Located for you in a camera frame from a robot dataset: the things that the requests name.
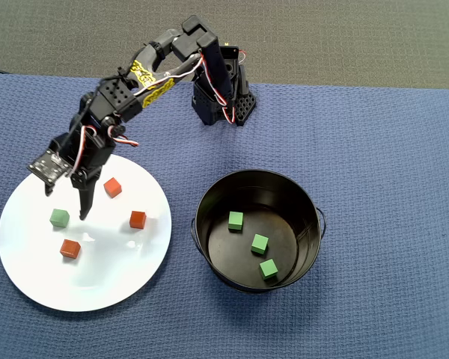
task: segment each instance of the red cube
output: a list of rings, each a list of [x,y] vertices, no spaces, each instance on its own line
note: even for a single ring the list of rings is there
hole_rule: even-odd
[[[138,228],[142,230],[144,228],[144,222],[147,220],[147,215],[144,212],[132,211],[132,215],[129,218],[129,226],[131,228]]]
[[[121,193],[121,184],[118,183],[118,181],[114,177],[112,177],[103,186],[105,187],[106,193],[108,193],[108,196],[110,196],[111,198],[115,198]]]
[[[64,257],[76,259],[80,252],[80,248],[81,246],[78,242],[65,239],[61,245],[60,253]]]

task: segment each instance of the table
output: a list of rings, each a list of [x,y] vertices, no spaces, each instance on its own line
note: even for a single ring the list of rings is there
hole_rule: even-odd
[[[96,83],[0,76],[0,214]],[[251,89],[242,128],[202,125],[190,83],[129,122],[141,146],[116,153],[171,207],[164,263],[113,307],[62,313],[25,297],[0,262],[0,358],[449,358],[449,90]],[[203,193],[244,168],[289,176],[328,219],[314,267],[265,295],[225,286],[189,235]]]

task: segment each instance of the white plate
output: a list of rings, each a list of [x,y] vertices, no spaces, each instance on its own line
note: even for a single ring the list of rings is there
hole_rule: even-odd
[[[110,198],[114,177],[123,191]],[[52,210],[70,214],[66,228],[49,222]],[[81,312],[118,303],[156,272],[168,250],[171,213],[165,193],[145,169],[112,155],[95,187],[94,205],[79,219],[78,190],[62,177],[49,196],[31,174],[8,199],[0,218],[0,258],[13,283],[34,301]],[[131,211],[147,214],[143,230],[130,228]],[[76,260],[60,254],[64,239],[82,246]]]

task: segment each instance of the wooden block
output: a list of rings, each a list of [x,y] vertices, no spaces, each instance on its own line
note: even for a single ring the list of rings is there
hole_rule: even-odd
[[[103,186],[105,187],[106,193],[108,193],[108,196],[110,196],[111,198],[115,198],[121,193],[121,184],[118,183],[118,181],[114,177],[112,177],[112,179],[105,183]]]
[[[241,230],[242,229],[242,213],[241,212],[230,212],[230,217],[228,219],[227,227],[230,230]]]
[[[70,220],[70,215],[64,209],[53,209],[52,216],[50,217],[50,222],[55,227],[65,228]]]
[[[266,262],[260,263],[260,270],[263,279],[269,279],[278,273],[278,269],[273,260],[267,260]]]
[[[253,243],[251,244],[251,250],[259,254],[264,254],[267,245],[268,237],[262,236],[260,234],[255,234]]]
[[[78,253],[80,252],[80,244],[75,241],[70,241],[69,239],[65,239],[63,244],[61,245],[60,253],[64,257],[69,257],[76,259]]]
[[[147,220],[147,215],[144,212],[132,211],[132,215],[129,218],[129,226],[131,228],[138,228],[142,230],[144,228],[144,222]]]

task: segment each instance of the gray carpet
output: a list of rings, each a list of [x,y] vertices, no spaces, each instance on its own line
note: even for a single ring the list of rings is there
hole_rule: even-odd
[[[0,0],[0,68],[106,76],[194,13],[251,82],[449,88],[449,0]]]

